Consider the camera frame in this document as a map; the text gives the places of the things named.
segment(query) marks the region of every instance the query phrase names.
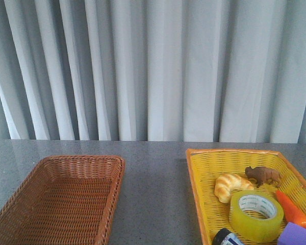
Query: granite surface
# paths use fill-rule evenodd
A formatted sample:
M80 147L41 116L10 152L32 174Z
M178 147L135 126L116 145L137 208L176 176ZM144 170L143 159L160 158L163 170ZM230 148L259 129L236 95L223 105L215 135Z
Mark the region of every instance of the granite surface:
M188 148L279 151L306 178L306 144L0 140L0 210L46 156L119 155L126 171L109 244L201 244Z

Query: packing tape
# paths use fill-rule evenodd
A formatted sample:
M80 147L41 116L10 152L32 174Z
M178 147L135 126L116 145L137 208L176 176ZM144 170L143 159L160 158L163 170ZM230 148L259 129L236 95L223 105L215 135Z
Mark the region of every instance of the packing tape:
M245 211L255 211L265 218L256 218ZM256 190L244 190L233 194L229 221L233 229L246 239L270 242L280 233L284 212L273 198Z

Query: toy bison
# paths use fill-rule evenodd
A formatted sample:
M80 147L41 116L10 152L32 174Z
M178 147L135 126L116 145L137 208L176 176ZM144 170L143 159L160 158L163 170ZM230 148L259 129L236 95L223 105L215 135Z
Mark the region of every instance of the toy bison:
M277 182L277 187L280 187L280 173L275 169L267 167L247 167L245 169L245 173L249 179L253 178L257 180L257 188L263 185L264 183L268 183L268 180L271 180L271 183L273 183L274 181Z

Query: orange carrot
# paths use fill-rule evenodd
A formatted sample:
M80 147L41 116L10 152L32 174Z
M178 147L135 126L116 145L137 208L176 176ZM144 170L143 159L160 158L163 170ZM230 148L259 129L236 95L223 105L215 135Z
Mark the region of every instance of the orange carrot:
M281 204L286 220L306 228L306 215L302 212L282 191L275 191L275 195Z

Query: curtain fold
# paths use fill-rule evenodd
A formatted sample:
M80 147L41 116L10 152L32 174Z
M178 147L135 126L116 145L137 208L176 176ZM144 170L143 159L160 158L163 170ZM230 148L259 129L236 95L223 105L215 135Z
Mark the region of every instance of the curtain fold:
M306 143L306 1L0 0L0 138Z

